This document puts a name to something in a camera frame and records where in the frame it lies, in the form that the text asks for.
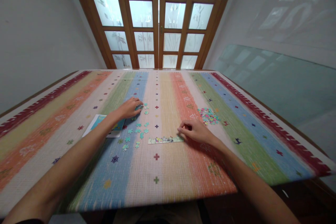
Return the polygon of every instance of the glass panel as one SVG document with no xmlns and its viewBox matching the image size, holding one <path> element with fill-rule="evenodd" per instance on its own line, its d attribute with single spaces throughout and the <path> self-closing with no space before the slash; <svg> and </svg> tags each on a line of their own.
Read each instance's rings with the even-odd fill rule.
<svg viewBox="0 0 336 224">
<path fill-rule="evenodd" d="M 189 29 L 203 29 L 205 30 L 208 25 L 212 7 L 214 5 L 194 3 Z"/>
<path fill-rule="evenodd" d="M 180 47 L 181 33 L 164 34 L 164 51 L 178 51 Z"/>
<path fill-rule="evenodd" d="M 164 55 L 163 68 L 176 68 L 177 55 Z"/>
<path fill-rule="evenodd" d="M 129 54 L 113 54 L 112 56 L 117 69 L 132 68 L 131 57 Z"/>
<path fill-rule="evenodd" d="M 198 53 L 201 48 L 203 37 L 204 37 L 204 34 L 188 33 L 184 51 Z"/>
<path fill-rule="evenodd" d="M 153 27 L 151 1 L 130 1 L 133 27 Z"/>
<path fill-rule="evenodd" d="M 194 69 L 197 55 L 183 55 L 181 69 Z"/>
<path fill-rule="evenodd" d="M 105 31 L 111 51 L 128 51 L 126 35 L 124 31 Z"/>
<path fill-rule="evenodd" d="M 249 52 L 248 57 L 237 64 L 236 59 L 243 51 Z M 251 62 L 255 62 L 255 67 L 251 67 Z M 336 160 L 335 141 L 332 140 L 335 136 L 335 69 L 231 44 L 209 68 L 221 72 L 255 96 Z"/>
<path fill-rule="evenodd" d="M 134 36 L 138 51 L 154 51 L 153 33 L 134 32 Z"/>
<path fill-rule="evenodd" d="M 94 0 L 103 26 L 124 26 L 118 0 Z"/>
<path fill-rule="evenodd" d="M 154 54 L 138 54 L 140 68 L 154 68 Z"/>
<path fill-rule="evenodd" d="M 182 29 L 185 9 L 186 4 L 184 3 L 166 3 L 166 17 L 164 20 L 164 27 Z"/>
</svg>

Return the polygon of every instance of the red border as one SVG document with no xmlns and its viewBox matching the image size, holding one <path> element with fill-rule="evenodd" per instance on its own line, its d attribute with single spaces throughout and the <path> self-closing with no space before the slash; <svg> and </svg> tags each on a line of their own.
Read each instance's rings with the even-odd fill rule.
<svg viewBox="0 0 336 224">
<path fill-rule="evenodd" d="M 256 105 L 254 105 L 249 99 L 235 89 L 230 83 L 223 79 L 219 74 L 211 73 L 217 80 L 219 80 L 227 89 L 231 91 L 246 107 L 248 107 L 255 116 L 257 116 L 269 129 L 271 129 L 279 139 L 300 156 L 316 173 L 317 176 L 330 175 L 330 168 L 324 164 L 320 159 L 315 157 L 309 150 L 301 145 L 294 137 L 292 137 L 287 131 L 280 127 L 275 121 L 261 111 Z"/>
<path fill-rule="evenodd" d="M 62 86 L 56 88 L 54 91 L 50 92 L 34 104 L 30 105 L 28 108 L 22 110 L 11 119 L 7 120 L 3 124 L 0 125 L 0 138 L 6 135 L 8 132 L 13 130 L 20 123 L 28 119 L 31 115 L 35 114 L 38 110 L 43 108 L 49 102 L 54 100 L 56 97 L 60 96 L 64 91 L 66 91 L 69 87 L 74 85 L 77 81 L 83 79 L 86 75 L 91 73 L 91 71 L 83 71 L 71 80 L 64 83 Z"/>
</svg>

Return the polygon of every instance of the table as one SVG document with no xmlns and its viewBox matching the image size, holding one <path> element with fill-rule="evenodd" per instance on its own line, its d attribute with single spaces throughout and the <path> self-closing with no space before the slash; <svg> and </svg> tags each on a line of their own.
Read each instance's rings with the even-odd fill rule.
<svg viewBox="0 0 336 224">
<path fill-rule="evenodd" d="M 96 114 L 131 96 L 146 103 L 140 116 L 125 121 L 119 138 L 106 139 L 61 212 L 235 193 L 216 150 L 178 142 L 181 120 L 203 120 L 202 108 L 218 116 L 209 130 L 270 185 L 336 171 L 328 157 L 218 72 L 83 70 L 1 118 L 0 216 L 82 138 Z"/>
</svg>

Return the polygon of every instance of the yellow stripe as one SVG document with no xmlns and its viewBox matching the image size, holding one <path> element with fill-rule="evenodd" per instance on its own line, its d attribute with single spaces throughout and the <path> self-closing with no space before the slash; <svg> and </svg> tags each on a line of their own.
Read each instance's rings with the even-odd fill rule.
<svg viewBox="0 0 336 224">
<path fill-rule="evenodd" d="M 56 113 L 62 105 L 74 97 L 90 81 L 97 78 L 97 73 L 92 72 L 74 84 L 67 91 L 49 102 L 45 107 L 37 111 L 7 135 L 3 136 L 0 141 L 0 161 L 6 157 L 6 153 L 12 151 L 16 145 L 21 143 L 30 133 L 36 130 L 51 115 Z"/>
<path fill-rule="evenodd" d="M 160 74 L 162 133 L 165 137 L 175 136 L 180 125 L 180 114 L 176 107 L 174 90 L 169 73 Z M 195 195 L 190 173 L 185 142 L 162 144 L 163 193 L 165 202 L 188 200 Z"/>
</svg>

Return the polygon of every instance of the green stripe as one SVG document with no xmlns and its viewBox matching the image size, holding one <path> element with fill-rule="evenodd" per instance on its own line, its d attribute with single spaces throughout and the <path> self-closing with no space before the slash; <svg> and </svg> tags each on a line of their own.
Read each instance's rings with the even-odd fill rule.
<svg viewBox="0 0 336 224">
<path fill-rule="evenodd" d="M 229 135 L 231 141 L 235 143 L 236 138 L 239 138 L 243 142 L 237 146 L 233 145 L 245 159 L 245 163 L 254 171 L 253 163 L 257 168 L 260 168 L 256 173 L 269 185 L 289 182 L 289 178 L 282 173 L 277 163 L 267 154 L 253 134 L 244 126 L 210 84 L 198 73 L 190 73 L 190 77 L 201 91 L 209 107 L 214 112 L 219 109 L 216 115 L 220 118 L 221 123 L 224 121 L 229 123 L 227 126 L 222 124 L 222 127 Z"/>
<path fill-rule="evenodd" d="M 135 72 L 127 72 L 120 78 L 117 86 L 109 94 L 103 108 L 100 110 L 100 114 L 107 115 L 113 110 L 117 109 L 124 102 L 125 96 L 131 85 L 131 82 L 133 81 L 134 76 Z M 66 195 L 57 212 L 75 212 L 76 205 L 81 200 L 84 190 L 86 188 L 87 179 L 94 169 L 102 150 L 103 148 L 100 148 L 97 154 L 92 158 L 87 168 L 84 170 L 79 179 L 70 189 L 69 193 Z"/>
<path fill-rule="evenodd" d="M 135 72 L 125 73 L 117 84 L 117 87 L 110 93 L 107 101 L 104 103 L 101 114 L 109 114 L 123 104 L 127 91 L 135 77 Z"/>
</svg>

